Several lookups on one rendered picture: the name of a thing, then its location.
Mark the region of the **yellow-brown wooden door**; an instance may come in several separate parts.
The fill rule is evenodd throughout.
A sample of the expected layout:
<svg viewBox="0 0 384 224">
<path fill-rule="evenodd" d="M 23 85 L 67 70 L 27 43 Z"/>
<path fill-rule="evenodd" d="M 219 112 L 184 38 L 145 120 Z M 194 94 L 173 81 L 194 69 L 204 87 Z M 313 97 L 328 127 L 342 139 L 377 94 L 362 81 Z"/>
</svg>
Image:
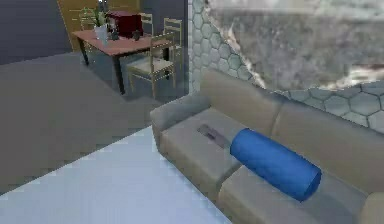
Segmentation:
<svg viewBox="0 0 384 224">
<path fill-rule="evenodd" d="M 81 10 L 86 8 L 96 8 L 99 0 L 56 0 L 63 18 L 65 28 L 70 40 L 72 49 L 79 51 L 79 43 L 73 35 L 74 31 L 82 30 L 80 22 Z M 139 13 L 141 11 L 141 0 L 104 0 L 107 8 L 112 11 L 128 11 Z"/>
</svg>

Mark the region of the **beige sofa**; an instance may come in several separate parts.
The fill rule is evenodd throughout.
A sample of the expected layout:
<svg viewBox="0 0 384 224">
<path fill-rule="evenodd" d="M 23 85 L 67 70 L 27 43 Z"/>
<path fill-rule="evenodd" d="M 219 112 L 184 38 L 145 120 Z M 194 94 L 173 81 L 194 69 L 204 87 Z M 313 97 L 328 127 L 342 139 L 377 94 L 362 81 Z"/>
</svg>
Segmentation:
<svg viewBox="0 0 384 224">
<path fill-rule="evenodd" d="M 384 134 L 216 69 L 150 117 L 159 153 L 232 224 L 384 224 Z M 300 154 L 322 170 L 317 191 L 303 202 L 284 194 L 200 134 L 202 124 L 230 145 L 249 128 Z"/>
</svg>

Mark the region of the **house plant in white pot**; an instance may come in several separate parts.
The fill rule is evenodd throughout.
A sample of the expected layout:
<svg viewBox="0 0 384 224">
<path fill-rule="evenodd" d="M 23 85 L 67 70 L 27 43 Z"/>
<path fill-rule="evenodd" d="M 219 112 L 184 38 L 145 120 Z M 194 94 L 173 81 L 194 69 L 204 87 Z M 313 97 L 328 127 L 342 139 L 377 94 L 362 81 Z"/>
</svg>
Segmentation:
<svg viewBox="0 0 384 224">
<path fill-rule="evenodd" d="M 105 12 L 105 1 L 98 0 L 97 7 L 93 10 L 92 21 L 96 38 L 106 45 L 108 42 L 108 27 Z"/>
</svg>

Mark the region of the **blue bolster cushion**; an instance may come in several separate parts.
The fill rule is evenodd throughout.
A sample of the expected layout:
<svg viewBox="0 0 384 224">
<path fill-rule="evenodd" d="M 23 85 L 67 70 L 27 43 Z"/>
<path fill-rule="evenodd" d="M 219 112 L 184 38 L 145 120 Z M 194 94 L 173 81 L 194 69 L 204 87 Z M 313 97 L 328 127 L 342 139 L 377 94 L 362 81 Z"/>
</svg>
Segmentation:
<svg viewBox="0 0 384 224">
<path fill-rule="evenodd" d="M 318 189 L 322 170 L 300 154 L 249 128 L 240 130 L 230 154 L 279 191 L 303 202 Z"/>
</svg>

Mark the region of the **dark red box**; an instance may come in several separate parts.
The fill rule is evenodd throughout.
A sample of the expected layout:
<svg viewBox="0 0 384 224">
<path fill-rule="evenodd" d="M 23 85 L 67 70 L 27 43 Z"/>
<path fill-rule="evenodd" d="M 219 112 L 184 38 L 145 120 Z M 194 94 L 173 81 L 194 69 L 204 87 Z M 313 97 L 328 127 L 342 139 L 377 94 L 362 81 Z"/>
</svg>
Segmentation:
<svg viewBox="0 0 384 224">
<path fill-rule="evenodd" d="M 120 36 L 132 38 L 135 31 L 139 31 L 140 35 L 143 35 L 141 16 L 138 13 L 110 11 L 107 16 L 115 21 Z"/>
</svg>

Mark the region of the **reddish wooden dining table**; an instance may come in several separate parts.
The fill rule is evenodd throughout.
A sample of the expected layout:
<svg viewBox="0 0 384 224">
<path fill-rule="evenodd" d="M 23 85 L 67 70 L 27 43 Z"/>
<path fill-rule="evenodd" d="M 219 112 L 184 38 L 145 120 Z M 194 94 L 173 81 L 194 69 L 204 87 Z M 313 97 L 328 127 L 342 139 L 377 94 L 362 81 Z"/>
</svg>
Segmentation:
<svg viewBox="0 0 384 224">
<path fill-rule="evenodd" d="M 125 37 L 120 37 L 118 40 L 107 40 L 106 42 L 103 42 L 102 40 L 97 39 L 94 30 L 74 31 L 72 35 L 76 37 L 79 43 L 80 50 L 86 65 L 89 65 L 89 60 L 85 51 L 85 43 L 88 43 L 92 47 L 96 48 L 111 58 L 119 92 L 121 95 L 125 94 L 125 88 L 120 59 L 122 57 L 149 51 L 150 41 L 152 40 L 150 35 L 144 35 L 141 36 L 137 41 L 132 38 L 127 39 Z"/>
</svg>

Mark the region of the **grey remote control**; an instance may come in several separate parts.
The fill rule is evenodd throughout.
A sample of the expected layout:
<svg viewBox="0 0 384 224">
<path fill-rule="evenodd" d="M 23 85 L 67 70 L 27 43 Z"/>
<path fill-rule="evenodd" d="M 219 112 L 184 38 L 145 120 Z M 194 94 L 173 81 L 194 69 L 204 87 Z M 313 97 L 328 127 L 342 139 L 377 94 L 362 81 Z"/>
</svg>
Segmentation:
<svg viewBox="0 0 384 224">
<path fill-rule="evenodd" d="M 206 124 L 202 124 L 197 131 L 220 146 L 222 149 L 230 147 L 230 142 L 222 134 Z"/>
</svg>

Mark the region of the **large grey framed picture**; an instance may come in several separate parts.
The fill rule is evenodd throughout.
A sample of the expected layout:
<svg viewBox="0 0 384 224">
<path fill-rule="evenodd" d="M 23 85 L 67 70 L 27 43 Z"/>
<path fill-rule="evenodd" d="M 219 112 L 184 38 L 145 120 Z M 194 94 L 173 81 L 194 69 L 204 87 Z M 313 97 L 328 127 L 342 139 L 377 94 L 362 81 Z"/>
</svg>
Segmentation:
<svg viewBox="0 0 384 224">
<path fill-rule="evenodd" d="M 203 0 L 257 84 L 343 89 L 384 80 L 384 0 Z"/>
</svg>

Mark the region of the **pale wooden chair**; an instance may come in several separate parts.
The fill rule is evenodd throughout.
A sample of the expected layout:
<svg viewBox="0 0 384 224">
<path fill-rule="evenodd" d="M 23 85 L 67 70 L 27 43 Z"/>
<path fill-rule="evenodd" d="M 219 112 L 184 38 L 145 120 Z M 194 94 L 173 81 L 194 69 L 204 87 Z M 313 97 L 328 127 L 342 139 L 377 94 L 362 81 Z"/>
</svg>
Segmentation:
<svg viewBox="0 0 384 224">
<path fill-rule="evenodd" d="M 96 25 L 96 13 L 94 8 L 84 7 L 79 13 L 80 26 L 83 30 L 91 30 Z"/>
<path fill-rule="evenodd" d="M 150 13 L 139 13 L 140 18 L 141 18 L 141 23 L 142 26 L 149 25 L 150 26 L 150 31 L 145 33 L 147 35 L 154 35 L 154 25 L 153 25 L 153 16 Z"/>
<path fill-rule="evenodd" d="M 163 32 L 172 32 L 175 36 L 175 46 L 171 48 L 180 65 L 183 64 L 183 28 L 182 20 L 165 17 L 163 19 Z"/>
<path fill-rule="evenodd" d="M 175 35 L 173 32 L 153 36 L 149 39 L 149 55 L 127 65 L 128 80 L 131 92 L 136 91 L 134 78 L 139 78 L 151 83 L 152 96 L 156 98 L 156 82 L 171 76 L 173 87 L 176 87 L 176 70 L 174 57 L 170 59 L 157 58 L 156 51 L 162 51 L 175 46 Z"/>
</svg>

